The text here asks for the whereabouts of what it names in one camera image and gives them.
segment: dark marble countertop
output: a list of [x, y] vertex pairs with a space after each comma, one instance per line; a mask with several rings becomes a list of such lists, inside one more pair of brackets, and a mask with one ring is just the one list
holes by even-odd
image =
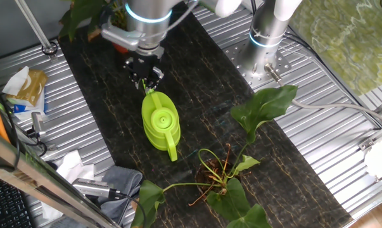
[[[175, 162], [148, 141], [141, 118], [144, 92], [116, 64], [112, 44], [103, 39], [89, 44], [86, 28], [77, 31], [73, 43], [66, 38], [60, 44], [116, 165], [139, 170], [164, 188], [194, 182], [199, 149], [226, 158], [229, 143], [234, 160], [244, 145], [246, 134], [230, 109], [253, 91], [193, 15], [162, 42], [160, 69], [165, 76], [157, 91], [168, 95], [179, 113], [181, 140]], [[262, 205], [274, 228], [342, 227], [351, 220], [277, 123], [263, 124], [246, 154], [264, 159], [242, 184], [251, 205]], [[193, 186], [167, 191], [153, 227], [225, 227], [228, 221], [206, 203], [188, 206], [199, 195]]]

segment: green watering can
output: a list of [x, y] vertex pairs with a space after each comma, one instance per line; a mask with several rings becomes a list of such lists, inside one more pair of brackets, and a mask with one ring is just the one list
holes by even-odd
[[152, 145], [168, 151], [172, 162], [178, 159], [175, 146], [181, 137], [179, 117], [171, 99], [162, 92], [151, 92], [141, 107], [144, 131]]

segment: keyboard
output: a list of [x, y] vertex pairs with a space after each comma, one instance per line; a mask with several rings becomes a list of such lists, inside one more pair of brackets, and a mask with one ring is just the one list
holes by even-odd
[[24, 193], [0, 179], [0, 228], [33, 228]]

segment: blue led ring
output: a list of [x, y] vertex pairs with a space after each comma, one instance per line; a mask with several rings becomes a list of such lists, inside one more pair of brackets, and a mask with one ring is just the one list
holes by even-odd
[[267, 48], [267, 47], [272, 48], [272, 47], [278, 46], [281, 43], [281, 41], [279, 41], [277, 44], [271, 44], [271, 45], [261, 44], [261, 43], [257, 42], [255, 39], [253, 39], [253, 37], [251, 36], [251, 33], [249, 33], [249, 35], [250, 35], [251, 41], [253, 41], [254, 44], [261, 46], [261, 47], [264, 47], [264, 48]]
[[171, 14], [172, 14], [172, 10], [170, 10], [170, 12], [163, 18], [159, 18], [159, 19], [148, 19], [148, 18], [143, 18], [137, 14], [135, 14], [129, 7], [129, 4], [125, 4], [125, 7], [126, 7], [126, 12], [128, 14], [130, 14], [130, 16], [132, 16], [134, 19], [140, 21], [140, 22], [144, 22], [144, 23], [158, 23], [158, 22], [163, 22], [165, 21], [166, 19], [168, 19]]

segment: metal grating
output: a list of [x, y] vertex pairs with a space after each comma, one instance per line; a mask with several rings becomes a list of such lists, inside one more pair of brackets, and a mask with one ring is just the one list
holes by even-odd
[[[45, 88], [48, 110], [43, 118], [47, 135], [42, 140], [48, 144], [55, 144], [57, 152], [48, 152], [42, 158], [46, 161], [56, 161], [68, 152], [78, 150], [84, 165], [94, 164], [95, 176], [102, 177], [115, 163], [61, 48], [58, 49], [57, 56], [57, 60], [50, 61], [49, 57], [42, 53], [41, 46], [37, 46], [0, 59], [0, 91], [21, 67], [43, 70], [48, 76]], [[27, 130], [31, 128], [32, 121], [17, 121], [17, 124]], [[31, 196], [28, 196], [27, 200], [35, 224], [38, 227], [49, 227], [52, 221], [43, 219], [40, 201]], [[128, 210], [125, 216], [126, 224], [132, 222], [133, 214], [133, 209]]]
[[[194, 15], [225, 52], [234, 52], [234, 47], [242, 47], [248, 38], [252, 14], [243, 7], [229, 18], [218, 18], [202, 7], [196, 8]], [[352, 97], [341, 89], [342, 85], [315, 64], [314, 57], [299, 44], [284, 40], [279, 50], [292, 66], [291, 71], [282, 75], [283, 81], [299, 87], [296, 96], [299, 102], [308, 105], [353, 103]], [[279, 87], [271, 79], [246, 80], [259, 80], [252, 84], [254, 91]], [[367, 174], [364, 153], [358, 147], [374, 133], [374, 125], [361, 112], [290, 106], [286, 115], [276, 122], [354, 219], [382, 202], [382, 182], [376, 182]]]
[[360, 96], [360, 99], [370, 108], [375, 110], [382, 105], [382, 85]]

